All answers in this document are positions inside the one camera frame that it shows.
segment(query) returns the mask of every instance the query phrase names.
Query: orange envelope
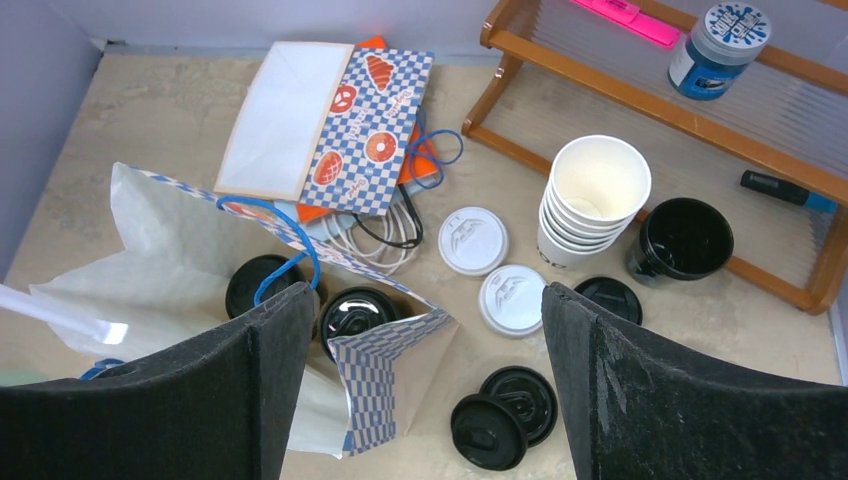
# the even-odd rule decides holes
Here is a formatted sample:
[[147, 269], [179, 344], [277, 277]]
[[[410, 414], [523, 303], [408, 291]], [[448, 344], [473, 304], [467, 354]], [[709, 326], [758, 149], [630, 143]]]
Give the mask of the orange envelope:
[[[388, 48], [388, 45], [386, 45], [386, 41], [383, 40], [383, 37], [379, 36], [368, 39], [362, 43], [357, 44], [356, 46], [364, 48]], [[412, 131], [412, 135], [409, 138], [409, 141], [417, 141], [418, 137], [421, 136], [421, 133], [421, 129], [416, 124], [415, 129]], [[427, 140], [426, 142], [424, 142], [424, 144], [418, 146], [418, 154], [429, 155], [430, 152], [433, 152], [433, 154], [435, 154], [436, 152], [435, 147], [433, 147], [433, 142], [431, 140]], [[426, 158], [407, 154], [406, 157], [403, 159], [403, 165], [400, 169], [400, 176], [398, 177], [398, 184], [404, 184], [413, 181], [413, 177], [409, 173], [409, 162], [413, 162], [412, 169], [415, 171], [415, 176], [418, 178], [423, 178], [439, 171], [439, 169], [433, 164], [432, 161]], [[308, 223], [333, 212], [329, 208], [312, 207], [309, 205], [302, 205], [300, 203], [297, 204], [296, 208], [298, 221], [300, 221], [300, 223]]]

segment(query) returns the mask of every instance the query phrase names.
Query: cup rim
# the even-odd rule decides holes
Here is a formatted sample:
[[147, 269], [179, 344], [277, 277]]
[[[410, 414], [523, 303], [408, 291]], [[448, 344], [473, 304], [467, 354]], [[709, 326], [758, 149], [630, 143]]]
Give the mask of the cup rim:
[[[547, 224], [547, 220], [545, 219], [544, 212], [542, 211], [541, 207], [539, 208], [539, 228], [542, 229], [542, 232], [545, 234], [545, 236], [548, 237], [548, 239], [550, 239], [551, 242], [553, 242], [556, 246], [558, 246], [562, 250], [565, 250], [568, 253], [573, 253], [575, 255], [594, 255], [596, 253], [603, 252], [604, 250], [609, 248], [613, 243], [615, 243], [615, 241], [618, 239], [618, 236], [616, 235], [616, 236], [610, 238], [609, 240], [607, 240], [606, 242], [599, 244], [596, 247], [590, 248], [588, 250], [575, 250], [575, 248], [584, 248], [584, 247], [577, 245], [577, 244], [573, 244], [573, 243], [571, 243], [567, 240], [561, 241], [561, 239], [557, 238], [558, 235], [556, 235], [556, 233], [553, 232], [553, 229], [550, 228], [550, 225]], [[574, 247], [569, 247], [568, 245], [563, 245], [563, 243], [562, 243], [563, 241], [565, 241], [565, 243], [567, 243], [567, 244], [574, 245]]]
[[629, 220], [628, 219], [622, 219], [620, 221], [620, 224], [618, 224], [618, 225], [607, 225], [607, 226], [589, 225], [589, 224], [586, 224], [584, 222], [581, 222], [580, 220], [574, 218], [570, 213], [568, 213], [567, 211], [564, 211], [560, 207], [559, 202], [554, 197], [554, 195], [556, 195], [556, 194], [553, 192], [553, 187], [550, 186], [550, 183], [548, 185], [549, 185], [549, 188], [545, 189], [545, 198], [542, 199], [542, 201], [547, 202], [548, 205], [549, 205], [549, 208], [553, 209], [552, 213], [554, 214], [555, 217], [559, 213], [561, 216], [564, 216], [567, 220], [574, 222], [574, 224], [576, 224], [576, 226], [572, 225], [572, 228], [574, 228], [575, 230], [578, 230], [580, 233], [585, 233], [587, 238], [601, 238], [601, 237], [607, 236], [610, 233], [615, 232], [616, 230], [619, 230], [619, 229], [623, 230], [623, 229], [627, 228], [627, 225], [630, 225], [630, 222], [633, 221], [633, 218], [630, 218]]
[[[727, 234], [728, 234], [729, 243], [730, 243], [730, 254], [727, 256], [727, 258], [724, 260], [724, 262], [722, 262], [721, 265], [719, 265], [718, 267], [716, 267], [713, 270], [710, 270], [708, 272], [698, 272], [698, 273], [684, 272], [682, 270], [678, 270], [678, 269], [672, 267], [671, 265], [668, 265], [667, 263], [665, 263], [664, 261], [662, 261], [659, 258], [659, 255], [657, 255], [657, 252], [654, 249], [654, 245], [650, 242], [650, 239], [648, 238], [648, 236], [649, 236], [648, 230], [650, 229], [651, 224], [652, 224], [651, 220], [656, 218], [656, 217], [652, 218], [651, 214], [653, 214], [656, 211], [660, 211], [661, 210], [660, 207], [668, 208], [668, 204], [681, 203], [681, 202], [694, 204], [694, 205], [697, 205], [699, 208], [704, 208], [705, 210], [709, 211], [712, 215], [714, 215], [716, 217], [716, 219], [720, 220], [722, 225], [727, 229]], [[653, 210], [651, 210], [651, 213], [648, 214], [647, 218], [645, 218], [645, 221], [642, 222], [642, 226], [639, 228], [639, 236], [637, 237], [636, 241], [638, 242], [639, 248], [642, 249], [642, 251], [648, 257], [649, 261], [657, 262], [657, 266], [660, 267], [663, 270], [662, 273], [664, 275], [666, 275], [669, 278], [673, 278], [675, 280], [692, 281], [692, 280], [700, 280], [702, 278], [706, 278], [706, 277], [718, 272], [719, 270], [725, 268], [727, 266], [728, 262], [730, 262], [730, 259], [733, 258], [733, 250], [734, 250], [735, 243], [736, 243], [735, 240], [736, 239], [733, 235], [733, 228], [730, 226], [730, 222], [727, 221], [727, 217], [725, 217], [717, 208], [715, 208], [714, 206], [710, 205], [709, 203], [707, 203], [703, 200], [699, 200], [697, 198], [673, 197], [673, 198], [669, 198], [668, 200], [661, 202], [659, 205], [654, 207]]]
[[[557, 189], [556, 189], [556, 185], [554, 185], [554, 182], [552, 182], [552, 180], [553, 180], [553, 176], [554, 176], [554, 172], [556, 172], [557, 164], [558, 164], [558, 163], [560, 163], [560, 161], [561, 161], [561, 159], [562, 159], [562, 154], [563, 154], [563, 152], [565, 152], [565, 150], [566, 150], [568, 147], [570, 147], [570, 146], [574, 145], [575, 143], [583, 142], [583, 141], [586, 141], [586, 140], [588, 140], [588, 139], [598, 139], [598, 138], [602, 138], [602, 139], [605, 139], [605, 140], [612, 140], [614, 143], [618, 143], [618, 144], [624, 145], [627, 149], [629, 149], [629, 150], [631, 150], [632, 152], [634, 152], [634, 153], [636, 154], [636, 156], [637, 156], [639, 159], [641, 159], [641, 160], [642, 160], [642, 162], [640, 163], [640, 165], [642, 166], [642, 169], [644, 170], [644, 172], [647, 174], [647, 178], [648, 178], [647, 185], [646, 185], [646, 188], [645, 188], [645, 193], [642, 195], [642, 199], [641, 199], [641, 201], [640, 201], [639, 205], [638, 205], [635, 209], [632, 209], [631, 211], [629, 211], [626, 215], [622, 215], [621, 217], [619, 217], [619, 218], [617, 218], [617, 219], [613, 219], [613, 218], [595, 217], [595, 216], [592, 216], [592, 215], [586, 215], [585, 213], [582, 213], [582, 212], [578, 212], [578, 211], [577, 211], [576, 209], [574, 209], [571, 205], [569, 205], [569, 204], [568, 204], [568, 202], [566, 202], [566, 201], [565, 201], [565, 199], [563, 198], [563, 196], [559, 193], [559, 191], [557, 191]], [[551, 173], [550, 173], [550, 175], [548, 176], [548, 183], [550, 183], [550, 184], [551, 184], [551, 190], [552, 190], [552, 192], [554, 193], [554, 195], [556, 195], [556, 198], [557, 198], [557, 199], [558, 199], [558, 200], [559, 200], [559, 201], [560, 201], [563, 205], [565, 205], [565, 208], [566, 208], [566, 209], [571, 210], [571, 213], [572, 213], [572, 214], [574, 214], [574, 215], [580, 215], [580, 216], [583, 216], [583, 217], [585, 217], [586, 219], [588, 219], [588, 220], [590, 220], [590, 221], [593, 221], [593, 222], [617, 222], [617, 221], [623, 220], [623, 219], [625, 219], [625, 218], [628, 218], [628, 217], [630, 217], [630, 216], [632, 216], [632, 215], [637, 214], [637, 213], [639, 212], [639, 210], [641, 210], [641, 209], [642, 209], [642, 207], [644, 207], [644, 206], [645, 206], [645, 203], [647, 203], [647, 202], [648, 202], [648, 198], [651, 196], [651, 188], [653, 187], [653, 177], [652, 177], [652, 175], [651, 175], [651, 167], [648, 165], [648, 161], [647, 161], [647, 160], [645, 160], [645, 156], [644, 156], [644, 155], [642, 155], [642, 153], [641, 153], [641, 152], [639, 152], [639, 150], [637, 150], [637, 149], [636, 149], [636, 147], [634, 147], [633, 145], [631, 145], [631, 144], [630, 144], [630, 143], [628, 143], [628, 142], [625, 142], [624, 140], [622, 140], [622, 139], [620, 139], [620, 138], [611, 137], [611, 136], [609, 136], [609, 135], [600, 135], [600, 134], [595, 134], [595, 135], [584, 135], [584, 136], [582, 136], [582, 137], [577, 137], [577, 138], [575, 138], [574, 140], [572, 140], [572, 141], [570, 141], [570, 142], [566, 143], [566, 144], [565, 144], [565, 146], [563, 146], [561, 149], [559, 149], [559, 152], [557, 152], [556, 156], [554, 157], [554, 161], [553, 161], [553, 163], [551, 164]]]
[[586, 245], [586, 246], [600, 245], [600, 244], [606, 242], [607, 240], [609, 240], [610, 237], [621, 234], [621, 232], [612, 231], [609, 234], [606, 234], [602, 237], [595, 237], [595, 238], [580, 237], [579, 235], [569, 231], [569, 229], [567, 227], [563, 226], [560, 223], [560, 221], [556, 219], [553, 212], [551, 212], [549, 205], [542, 203], [539, 206], [539, 208], [541, 208], [544, 211], [545, 219], [548, 220], [548, 226], [551, 228], [551, 230], [554, 233], [565, 238], [569, 242], [575, 243], [577, 245], [582, 245], [580, 243], [581, 241], [592, 242], [591, 245]]

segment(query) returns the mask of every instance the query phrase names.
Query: white paper bag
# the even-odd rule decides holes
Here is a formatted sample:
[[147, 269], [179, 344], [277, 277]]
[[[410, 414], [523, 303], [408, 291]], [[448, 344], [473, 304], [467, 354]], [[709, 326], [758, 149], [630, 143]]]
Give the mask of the white paper bag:
[[[107, 345], [51, 325], [69, 347], [98, 357], [134, 360], [220, 325], [239, 266], [304, 250], [288, 225], [259, 209], [229, 203], [222, 211], [214, 194], [126, 165], [115, 164], [111, 200], [125, 250], [30, 287], [35, 296], [128, 326], [123, 342]], [[341, 458], [408, 431], [458, 324], [390, 278], [312, 243], [331, 292], [368, 283], [417, 314], [330, 340], [335, 365], [313, 345], [288, 447]]]

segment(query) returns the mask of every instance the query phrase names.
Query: wooden shelf rail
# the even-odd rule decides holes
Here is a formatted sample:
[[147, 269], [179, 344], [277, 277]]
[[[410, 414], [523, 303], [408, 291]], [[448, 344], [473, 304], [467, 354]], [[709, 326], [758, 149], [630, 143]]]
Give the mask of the wooden shelf rail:
[[[825, 312], [836, 299], [848, 268], [848, 180], [810, 165], [782, 150], [749, 138], [738, 131], [676, 105], [614, 76], [569, 58], [527, 37], [507, 30], [515, 18], [525, 22], [528, 31], [536, 21], [542, 0], [500, 0], [483, 24], [480, 42], [503, 52], [501, 63], [489, 86], [463, 123], [462, 132], [513, 159], [548, 173], [551, 160], [510, 141], [482, 126], [509, 83], [527, 62], [606, 96], [649, 118], [684, 132], [698, 140], [771, 171], [809, 190], [820, 192], [840, 206], [833, 217], [824, 246], [805, 288], [798, 287], [741, 258], [733, 257], [728, 270], [760, 288], [784, 299], [799, 309], [817, 315]], [[642, 12], [681, 30], [695, 24], [695, 18], [652, 0], [636, 2]], [[766, 47], [758, 62], [789, 73], [837, 94], [848, 96], [848, 75], [810, 62], [789, 52]], [[641, 212], [641, 221], [648, 212]]]

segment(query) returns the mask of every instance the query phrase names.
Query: white paper cup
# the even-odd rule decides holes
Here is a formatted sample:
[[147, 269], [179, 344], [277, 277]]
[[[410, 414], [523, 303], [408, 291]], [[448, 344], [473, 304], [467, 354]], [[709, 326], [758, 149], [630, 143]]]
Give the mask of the white paper cup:
[[590, 135], [562, 147], [550, 183], [572, 217], [610, 226], [636, 215], [648, 201], [651, 170], [645, 157], [624, 140]]
[[610, 232], [608, 235], [604, 235], [602, 237], [595, 238], [587, 238], [580, 236], [579, 232], [572, 232], [568, 229], [567, 226], [560, 224], [555, 218], [553, 213], [551, 213], [550, 208], [544, 202], [539, 206], [542, 209], [542, 214], [545, 218], [545, 221], [550, 228], [558, 237], [562, 238], [564, 241], [568, 241], [580, 246], [597, 246], [603, 243], [606, 243], [610, 238], [617, 237], [624, 231], [627, 226], [625, 225], [619, 230], [614, 230]]
[[536, 232], [536, 244], [542, 258], [554, 267], [568, 268], [579, 265], [593, 255], [609, 248], [617, 238], [612, 238], [606, 243], [594, 247], [567, 246], [550, 231], [541, 209], [539, 214], [540, 221], [539, 229]]
[[632, 217], [625, 218], [620, 222], [607, 226], [590, 225], [574, 218], [573, 213], [570, 213], [562, 202], [556, 198], [553, 186], [549, 183], [545, 189], [545, 199], [543, 200], [548, 205], [548, 211], [556, 223], [567, 229], [570, 233], [586, 239], [607, 238], [615, 232], [621, 233], [627, 225], [633, 221], [635, 214]]

